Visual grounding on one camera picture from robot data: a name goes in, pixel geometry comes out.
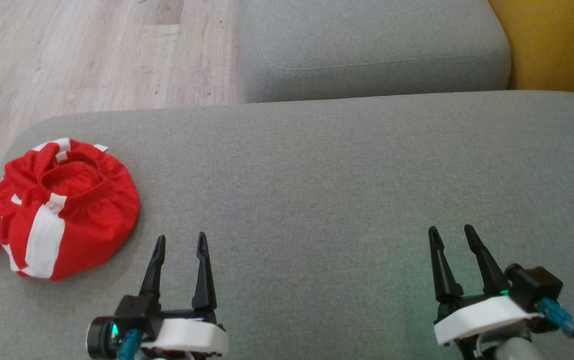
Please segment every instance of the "white stripe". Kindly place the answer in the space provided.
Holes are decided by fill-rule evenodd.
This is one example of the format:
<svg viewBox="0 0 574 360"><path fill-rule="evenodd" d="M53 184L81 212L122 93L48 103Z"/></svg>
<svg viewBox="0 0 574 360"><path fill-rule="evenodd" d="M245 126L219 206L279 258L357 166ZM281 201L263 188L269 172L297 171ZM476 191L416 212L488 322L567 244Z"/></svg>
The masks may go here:
<svg viewBox="0 0 574 360"><path fill-rule="evenodd" d="M14 260L14 256L11 254L11 248L9 248L8 244L3 245L3 249L5 249L7 255L9 256L9 267L11 271L19 271L18 265L16 264L16 260Z"/></svg>
<svg viewBox="0 0 574 360"><path fill-rule="evenodd" d="M65 160L67 160L67 152L63 151L63 152L59 152L56 153L56 161L61 163L64 162Z"/></svg>
<svg viewBox="0 0 574 360"><path fill-rule="evenodd" d="M93 147L97 148L98 150L102 151L103 153L109 149L107 146L100 145L99 143L95 144Z"/></svg>
<svg viewBox="0 0 574 360"><path fill-rule="evenodd" d="M11 196L11 202L16 204L16 205L22 205L23 201L18 197L17 194L13 194L13 196Z"/></svg>
<svg viewBox="0 0 574 360"><path fill-rule="evenodd" d="M22 272L34 278L51 278L65 233L65 220L58 217L67 196L51 194L49 202L41 205L33 218Z"/></svg>
<svg viewBox="0 0 574 360"><path fill-rule="evenodd" d="M47 141L47 142L41 143L40 145L38 145L38 146L34 147L32 150L33 150L33 151L40 151L40 150L43 150L43 148L44 148L44 147L45 147L47 144L49 144L49 143L50 143L50 141Z"/></svg>
<svg viewBox="0 0 574 360"><path fill-rule="evenodd" d="M43 150L43 148L49 144L50 142L53 142L54 144L58 144L58 146L60 146L60 150L58 151L59 153L63 152L63 151L70 151L72 150L72 143L70 143L70 138L69 137L63 137L62 139L56 139L54 141L47 141L45 143L41 143L40 145L34 147L32 150L34 151L40 151Z"/></svg>
<svg viewBox="0 0 574 360"><path fill-rule="evenodd" d="M62 139L57 139L52 142L60 146L60 151L58 151L59 153L72 150L72 143L70 142L69 137L63 137Z"/></svg>

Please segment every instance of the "yellow cushion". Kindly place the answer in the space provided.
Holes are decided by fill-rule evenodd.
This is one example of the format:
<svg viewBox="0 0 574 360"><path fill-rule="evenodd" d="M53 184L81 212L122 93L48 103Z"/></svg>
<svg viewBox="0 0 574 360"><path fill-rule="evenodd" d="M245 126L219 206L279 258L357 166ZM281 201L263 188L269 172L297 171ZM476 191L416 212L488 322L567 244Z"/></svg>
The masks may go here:
<svg viewBox="0 0 574 360"><path fill-rule="evenodd" d="M574 0L489 0L511 47L511 89L574 92Z"/></svg>

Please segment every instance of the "cushion seam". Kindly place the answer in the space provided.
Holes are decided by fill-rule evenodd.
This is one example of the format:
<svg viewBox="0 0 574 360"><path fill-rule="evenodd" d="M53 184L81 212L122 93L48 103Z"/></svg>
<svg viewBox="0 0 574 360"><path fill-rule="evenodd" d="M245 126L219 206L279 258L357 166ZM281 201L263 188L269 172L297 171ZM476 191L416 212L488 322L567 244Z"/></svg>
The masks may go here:
<svg viewBox="0 0 574 360"><path fill-rule="evenodd" d="M466 56L451 56L451 57L431 57L427 59L408 59L408 60L392 60L392 61L383 61L383 62L374 62L374 63L357 63L357 64L345 64L345 65L338 65L338 66L328 66L328 67L313 67L313 68L282 68L280 66L275 66L275 64L271 63L264 54L260 53L260 55L264 58L265 62L273 68L275 71L280 71L281 73L328 73L331 71L346 71L346 70L353 70L353 69L369 69L369 68L380 68L380 67L387 67L387 66L394 66L397 64L406 64L406 63L424 63L424 62L433 62L438 60L458 60L458 59L468 59L468 58L485 58L490 57L496 53L502 51L502 48L498 48L492 52L486 54L477 54L477 55L466 55Z"/></svg>

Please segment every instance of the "gray fabric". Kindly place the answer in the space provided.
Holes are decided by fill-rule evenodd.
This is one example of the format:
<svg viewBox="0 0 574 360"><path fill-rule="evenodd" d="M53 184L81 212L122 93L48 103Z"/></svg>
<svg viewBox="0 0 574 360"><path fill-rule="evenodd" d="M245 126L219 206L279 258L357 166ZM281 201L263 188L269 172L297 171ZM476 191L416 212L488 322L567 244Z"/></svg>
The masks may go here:
<svg viewBox="0 0 574 360"><path fill-rule="evenodd" d="M507 88L504 31L479 0L244 0L245 100Z"/></svg>
<svg viewBox="0 0 574 360"><path fill-rule="evenodd" d="M463 225L504 268L543 265L574 314L574 94L491 91L64 116L7 155L72 137L109 146L141 197L106 264L60 283L0 251L0 359L85 359L89 322L134 294L158 235L167 309L191 303L205 231L228 359L445 359L427 229L468 294ZM574 359L561 333L536 335Z"/></svg>

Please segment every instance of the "black mount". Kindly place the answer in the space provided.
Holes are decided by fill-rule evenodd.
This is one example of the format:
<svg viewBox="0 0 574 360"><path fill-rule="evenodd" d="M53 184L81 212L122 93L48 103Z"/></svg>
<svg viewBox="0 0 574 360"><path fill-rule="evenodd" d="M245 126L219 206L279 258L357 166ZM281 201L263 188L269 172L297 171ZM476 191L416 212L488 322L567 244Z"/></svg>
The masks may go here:
<svg viewBox="0 0 574 360"><path fill-rule="evenodd" d="M125 295L113 315L113 323L118 333L125 334L132 329L143 332L143 341L156 340L165 319L196 319L209 322L223 329L216 321L216 290L212 275L212 263L209 257L207 237L204 232L198 236L198 279L196 290L191 300L193 309L162 310L161 270L165 262L165 235L158 237L156 246L147 265L138 296Z"/></svg>
<svg viewBox="0 0 574 360"><path fill-rule="evenodd" d="M481 238L471 225L465 225L465 237L469 249L476 256L480 275L483 280L483 293L464 296L463 287L456 282L452 269L445 257L445 244L435 226L429 228L429 248L431 250L431 268L433 286L438 305L438 317L434 324L442 321L456 310L490 299L491 297L508 296L526 312L534 310L534 305L543 297L556 300L562 289L562 282L542 267L523 269L518 264L509 265L505 272L483 244ZM532 333L544 333L557 330L552 322L541 317L528 324ZM456 345L464 360L474 360L477 335L457 339Z"/></svg>

